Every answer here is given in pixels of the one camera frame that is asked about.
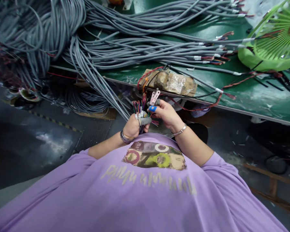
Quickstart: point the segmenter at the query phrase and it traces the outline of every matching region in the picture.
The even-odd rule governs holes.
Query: bracelet
[[[179,132],[173,134],[174,136],[181,134],[185,129],[187,128],[187,125],[185,124],[183,129],[181,129]]]
[[[123,135],[123,130],[120,132],[120,138],[122,139],[122,141],[124,141],[125,143],[129,144],[131,143],[133,140],[129,140],[127,139],[124,135]]]

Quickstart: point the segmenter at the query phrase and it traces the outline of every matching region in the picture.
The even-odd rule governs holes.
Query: hazard stripe tape
[[[72,130],[72,131],[83,133],[82,130],[78,130],[78,129],[76,129],[76,128],[72,127],[72,126],[69,126],[69,125],[67,125],[67,124],[65,124],[65,123],[63,123],[63,122],[60,122],[60,121],[57,121],[57,120],[52,119],[52,118],[50,118],[50,117],[47,117],[47,116],[41,115],[41,114],[39,114],[39,113],[37,113],[37,112],[34,112],[34,111],[28,111],[28,112],[29,112],[30,114],[33,114],[33,115],[38,116],[38,117],[40,117],[40,118],[46,119],[46,120],[48,120],[48,121],[50,121],[50,122],[56,123],[56,124],[58,124],[58,125],[60,125],[60,126],[64,126],[65,128],[70,129],[70,130]]]

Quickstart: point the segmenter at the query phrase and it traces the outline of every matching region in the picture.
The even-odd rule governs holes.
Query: graphic print
[[[186,169],[183,154],[166,145],[153,142],[137,141],[128,149],[122,162],[140,168],[169,168],[176,170]]]

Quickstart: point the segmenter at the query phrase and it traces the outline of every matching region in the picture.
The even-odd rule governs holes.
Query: purple t-shirt
[[[0,209],[0,231],[287,231],[218,154],[201,168],[154,133],[71,156]]]

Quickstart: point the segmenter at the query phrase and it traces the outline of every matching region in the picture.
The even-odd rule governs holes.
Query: concrete floor
[[[268,177],[242,167],[244,162],[251,163],[253,160],[258,167],[264,168],[263,160],[271,155],[270,151],[253,138],[247,137],[249,117],[219,109],[213,110],[216,117],[208,129],[208,145],[226,162],[237,167],[248,185],[267,193]],[[125,124],[119,115],[114,121],[105,121],[82,117],[72,112],[69,115],[63,114],[61,108],[48,102],[43,102],[34,111],[78,130],[84,130],[84,133],[79,141],[79,132],[26,111],[16,110],[0,101],[0,207],[31,186],[39,176],[65,162],[74,149],[78,151],[101,142],[122,130]],[[150,129],[162,134],[169,132],[163,125],[158,128],[151,126]],[[290,168],[284,176],[290,178]],[[277,195],[290,202],[290,186],[279,183]],[[290,214],[263,198],[259,199],[290,231]]]

